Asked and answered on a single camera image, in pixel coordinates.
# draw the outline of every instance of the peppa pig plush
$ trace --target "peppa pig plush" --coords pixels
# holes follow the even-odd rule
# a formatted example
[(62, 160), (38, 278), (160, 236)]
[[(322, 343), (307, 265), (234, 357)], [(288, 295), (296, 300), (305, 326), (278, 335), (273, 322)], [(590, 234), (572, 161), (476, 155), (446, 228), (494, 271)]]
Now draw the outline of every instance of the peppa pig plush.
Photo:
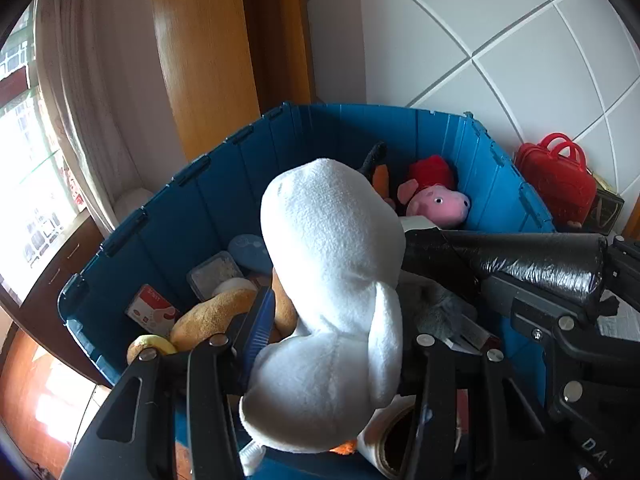
[(471, 202), (454, 191), (455, 182), (447, 162), (439, 155), (409, 166), (409, 178), (398, 187), (398, 201), (407, 216), (424, 216), (441, 229), (453, 229), (465, 221)]

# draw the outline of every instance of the red toy handbag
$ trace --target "red toy handbag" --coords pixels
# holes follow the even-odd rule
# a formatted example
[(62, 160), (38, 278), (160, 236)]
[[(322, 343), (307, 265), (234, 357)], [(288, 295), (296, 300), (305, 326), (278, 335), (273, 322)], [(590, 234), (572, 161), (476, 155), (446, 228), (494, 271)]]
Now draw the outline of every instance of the red toy handbag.
[[(549, 150), (555, 139), (563, 142)], [(565, 148), (569, 148), (569, 156), (560, 155)], [(596, 181), (587, 171), (586, 158), (578, 144), (565, 134), (549, 134), (539, 144), (523, 144), (514, 163), (548, 207), (556, 227), (584, 223), (596, 195)]]

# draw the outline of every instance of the red handle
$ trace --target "red handle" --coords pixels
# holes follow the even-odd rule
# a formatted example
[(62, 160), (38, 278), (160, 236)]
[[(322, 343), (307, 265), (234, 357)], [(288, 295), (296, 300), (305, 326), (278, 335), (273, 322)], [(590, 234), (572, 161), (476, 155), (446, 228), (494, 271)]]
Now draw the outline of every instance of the red handle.
[(554, 149), (552, 149), (549, 152), (549, 157), (557, 159), (560, 156), (560, 152), (565, 148), (575, 149), (578, 153), (580, 153), (580, 161), (578, 161), (577, 159), (575, 159), (575, 161), (580, 164), (580, 171), (585, 173), (587, 171), (587, 159), (584, 156), (584, 151), (578, 144), (576, 144), (571, 140), (568, 140), (567, 142), (561, 142), (560, 144), (558, 144)]
[[(566, 134), (556, 132), (554, 134), (548, 134), (548, 136), (542, 139), (539, 143), (540, 148), (545, 148), (546, 150), (548, 150), (549, 144), (551, 143), (552, 140), (555, 140), (555, 139), (564, 139), (566, 142), (571, 142), (571, 139)], [(577, 156), (577, 153), (575, 153), (575, 148), (573, 143), (571, 146), (569, 146), (569, 155), (573, 160), (578, 162), (578, 156)]]

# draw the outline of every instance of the small box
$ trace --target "small box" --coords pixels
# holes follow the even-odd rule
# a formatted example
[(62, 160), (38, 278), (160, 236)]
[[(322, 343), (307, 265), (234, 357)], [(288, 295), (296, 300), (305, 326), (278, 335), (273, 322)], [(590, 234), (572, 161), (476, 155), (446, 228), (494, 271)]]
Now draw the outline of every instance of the small box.
[(150, 285), (143, 285), (127, 309), (127, 316), (151, 334), (168, 337), (180, 312)]
[(584, 220), (582, 231), (606, 236), (618, 220), (625, 201), (601, 177), (596, 174), (593, 176), (596, 179), (596, 196)]

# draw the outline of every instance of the orange floor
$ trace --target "orange floor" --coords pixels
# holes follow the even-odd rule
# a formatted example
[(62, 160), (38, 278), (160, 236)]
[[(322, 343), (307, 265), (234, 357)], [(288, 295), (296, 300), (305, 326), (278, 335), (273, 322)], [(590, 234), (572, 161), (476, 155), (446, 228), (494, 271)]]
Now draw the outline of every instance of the orange floor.
[[(0, 376), (0, 417), (20, 450), (56, 478), (109, 394), (18, 330)], [(177, 445), (178, 480), (191, 479)]]

